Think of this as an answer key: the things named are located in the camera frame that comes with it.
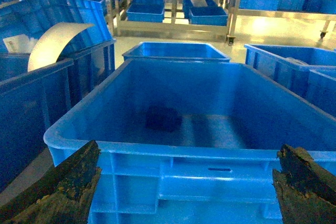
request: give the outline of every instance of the white paper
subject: white paper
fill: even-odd
[[[81,31],[94,24],[58,23],[47,30],[29,56],[28,72],[57,61],[65,46]]]

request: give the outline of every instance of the floor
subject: floor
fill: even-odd
[[[201,39],[197,35],[183,34],[156,35],[148,33],[126,33],[117,37],[115,44],[115,66],[123,63],[122,54],[142,41],[178,41],[178,42],[208,42],[229,55],[231,62],[245,62],[246,50],[244,44],[271,44],[288,46],[308,46],[325,49],[336,48],[336,25],[331,22],[329,33],[324,40],[320,40],[320,30],[324,22],[319,20],[289,20],[265,17],[240,17],[237,20],[236,40],[233,46],[228,46],[221,40],[207,37]],[[48,149],[45,149],[22,174],[20,174],[1,194],[0,206],[11,200],[21,191],[42,177],[52,166],[52,159]]]

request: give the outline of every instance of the stainless steel shelf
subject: stainless steel shelf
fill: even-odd
[[[336,21],[336,15],[320,14],[320,13],[297,13],[297,12],[278,12],[278,11],[268,11],[268,10],[239,9],[238,15],[269,17],[269,18],[295,18],[295,19],[335,20]]]
[[[118,25],[119,30],[132,31],[159,31],[159,32],[193,32],[193,33],[212,33],[216,35],[226,35],[226,26],[206,26],[206,25],[184,25],[170,23],[149,23],[133,22],[122,20]]]

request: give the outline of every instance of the crate handle slot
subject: crate handle slot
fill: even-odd
[[[230,168],[208,168],[208,170],[216,170],[218,172],[232,172]]]

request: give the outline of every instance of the shelf caster wheel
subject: shelf caster wheel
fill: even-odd
[[[326,36],[326,34],[327,33],[325,33],[325,32],[321,32],[321,34],[320,34],[321,39],[323,39]]]
[[[232,46],[233,43],[234,43],[234,39],[235,39],[235,38],[229,38],[228,41],[227,41],[227,44],[228,44],[229,46]]]

